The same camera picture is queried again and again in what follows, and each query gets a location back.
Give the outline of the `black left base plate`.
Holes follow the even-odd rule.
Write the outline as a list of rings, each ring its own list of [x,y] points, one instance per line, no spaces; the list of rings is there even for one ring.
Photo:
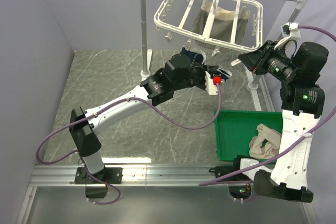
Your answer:
[[[93,176],[108,184],[121,184],[122,181],[121,167],[105,167],[100,172],[93,174]],[[75,175],[75,184],[98,184],[99,182],[91,178],[84,167],[78,167]]]

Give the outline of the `navy blue underwear white trim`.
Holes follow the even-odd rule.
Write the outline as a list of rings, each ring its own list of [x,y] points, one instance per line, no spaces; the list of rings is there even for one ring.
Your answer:
[[[223,69],[219,66],[210,66],[206,65],[206,53],[198,48],[191,47],[190,49],[186,49],[183,47],[180,51],[181,55],[186,55],[189,57],[191,66],[196,64],[200,64],[205,66],[208,69],[210,75],[221,76],[225,81],[232,77],[232,73],[229,70]]]

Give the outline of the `white clip hanger frame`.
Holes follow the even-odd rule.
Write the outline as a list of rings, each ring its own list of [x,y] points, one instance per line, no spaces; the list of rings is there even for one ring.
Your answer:
[[[206,4],[207,1],[212,3],[208,18],[202,35],[196,34],[192,29],[185,27],[186,21],[191,13],[196,0],[187,0],[186,10],[177,25],[172,25],[166,22],[167,12],[170,10],[174,0],[163,0],[160,7],[154,14],[154,23],[157,28],[167,30],[167,40],[171,40],[171,33],[182,35],[188,39],[186,42],[186,49],[189,49],[191,43],[200,42],[202,45],[213,46],[213,53],[218,53],[221,49],[229,49],[240,52],[251,52],[261,46],[263,42],[263,6],[261,3],[255,0],[202,0],[201,7]],[[223,9],[234,11],[235,17],[233,21],[232,34],[230,42],[225,42],[210,37],[216,10],[218,7]],[[250,11],[250,18],[246,26],[243,41],[240,44],[235,43],[236,28],[239,11],[246,8]]]

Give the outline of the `aluminium mounting rail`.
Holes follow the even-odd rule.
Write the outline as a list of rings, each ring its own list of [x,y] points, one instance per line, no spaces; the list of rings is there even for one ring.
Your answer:
[[[120,187],[183,187],[198,186],[199,183],[215,178],[208,170],[220,164],[110,164],[107,167],[121,167]],[[29,187],[103,187],[104,184],[77,184],[77,166],[35,166],[28,182]]]

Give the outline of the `beige cloth in tray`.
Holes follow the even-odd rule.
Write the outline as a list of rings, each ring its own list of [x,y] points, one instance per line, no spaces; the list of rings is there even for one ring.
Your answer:
[[[270,159],[279,154],[281,133],[264,124],[257,126],[258,135],[249,143],[249,156],[255,159]]]

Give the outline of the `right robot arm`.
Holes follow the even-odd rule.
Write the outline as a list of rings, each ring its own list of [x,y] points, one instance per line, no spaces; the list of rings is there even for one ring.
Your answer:
[[[325,93],[317,85],[329,51],[315,42],[304,42],[287,57],[284,47],[268,40],[259,49],[240,55],[239,60],[256,75],[271,74],[281,82],[282,135],[271,172],[261,168],[254,177],[256,194],[271,198],[312,202],[307,166],[313,133],[323,112]]]

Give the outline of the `green plastic tray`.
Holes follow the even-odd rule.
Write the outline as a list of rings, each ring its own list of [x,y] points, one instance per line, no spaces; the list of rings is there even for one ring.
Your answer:
[[[237,155],[249,155],[249,143],[264,124],[279,133],[283,122],[280,112],[221,110],[215,120],[217,157],[232,162]]]

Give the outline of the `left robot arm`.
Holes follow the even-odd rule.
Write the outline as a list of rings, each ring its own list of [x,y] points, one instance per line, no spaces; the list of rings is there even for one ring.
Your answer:
[[[98,135],[108,127],[137,112],[155,108],[172,99],[178,90],[197,87],[210,95],[217,95],[221,81],[218,66],[176,54],[164,67],[121,97],[92,109],[73,109],[69,132],[88,169],[87,177],[94,183],[100,183],[106,177]]]

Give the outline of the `grey beige hanging underwear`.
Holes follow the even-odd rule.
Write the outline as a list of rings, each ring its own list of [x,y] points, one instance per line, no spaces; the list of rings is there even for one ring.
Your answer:
[[[193,32],[199,35],[203,34],[206,21],[208,18],[208,13],[210,11],[212,3],[207,1],[201,10],[198,12],[194,22],[193,22]],[[234,11],[229,11],[218,7],[216,10],[212,30],[210,37],[213,39],[230,42],[233,21],[235,17]],[[243,8],[239,11],[237,28],[236,28],[236,38],[235,43],[240,44],[243,41],[248,19],[250,18],[250,11]]]

